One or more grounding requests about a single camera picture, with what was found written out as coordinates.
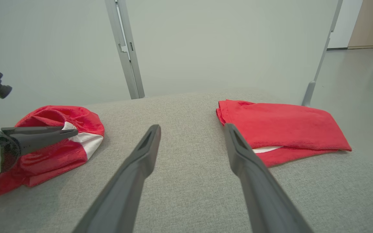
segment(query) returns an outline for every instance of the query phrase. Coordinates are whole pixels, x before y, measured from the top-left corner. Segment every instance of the glossy floor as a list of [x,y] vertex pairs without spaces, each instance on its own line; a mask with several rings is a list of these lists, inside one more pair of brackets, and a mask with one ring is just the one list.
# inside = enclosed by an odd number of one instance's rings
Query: glossy floor
[[311,106],[330,112],[351,146],[373,163],[373,49],[328,51]]

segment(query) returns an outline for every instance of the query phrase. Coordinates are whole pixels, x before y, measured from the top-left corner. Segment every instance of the gray textured fabric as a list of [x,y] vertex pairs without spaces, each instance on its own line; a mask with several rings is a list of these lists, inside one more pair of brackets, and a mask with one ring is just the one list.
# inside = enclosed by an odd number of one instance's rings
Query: gray textured fabric
[[[231,172],[218,100],[278,102],[255,90],[181,94],[88,106],[106,129],[83,166],[0,196],[0,232],[71,232],[152,124],[162,127],[134,232],[250,232],[240,181]],[[373,232],[373,171],[357,152],[270,169],[315,232]]]

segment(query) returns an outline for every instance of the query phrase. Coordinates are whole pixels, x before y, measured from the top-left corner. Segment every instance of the crumpled red cloth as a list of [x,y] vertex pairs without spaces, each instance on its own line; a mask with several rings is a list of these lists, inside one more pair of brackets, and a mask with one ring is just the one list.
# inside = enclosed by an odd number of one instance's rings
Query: crumpled red cloth
[[64,126],[77,136],[21,156],[9,171],[0,173],[0,195],[21,185],[33,187],[87,162],[105,135],[94,112],[79,106],[44,106],[21,119],[15,127]]
[[282,146],[258,153],[267,167],[338,150],[352,151],[333,117],[306,106],[219,101],[216,114],[234,124],[251,148]]

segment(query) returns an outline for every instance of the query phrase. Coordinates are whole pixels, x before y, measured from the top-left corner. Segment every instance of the baseboard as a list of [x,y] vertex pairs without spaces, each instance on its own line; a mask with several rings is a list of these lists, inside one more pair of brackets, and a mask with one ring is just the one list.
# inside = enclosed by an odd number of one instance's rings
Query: baseboard
[[346,47],[346,48],[329,48],[329,49],[326,49],[326,51],[332,51],[332,50],[345,50],[345,49],[348,49],[348,47]]
[[348,46],[348,49],[373,49],[373,45],[371,46]]

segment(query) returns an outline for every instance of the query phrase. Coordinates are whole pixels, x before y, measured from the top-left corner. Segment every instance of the white wall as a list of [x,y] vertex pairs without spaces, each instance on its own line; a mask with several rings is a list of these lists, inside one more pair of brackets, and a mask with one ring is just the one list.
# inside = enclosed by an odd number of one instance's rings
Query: white wall
[[146,95],[250,87],[301,104],[338,0],[126,2]]
[[0,127],[45,105],[130,99],[104,0],[0,0]]
[[343,0],[335,30],[330,33],[330,48],[347,48],[361,10],[362,0]]

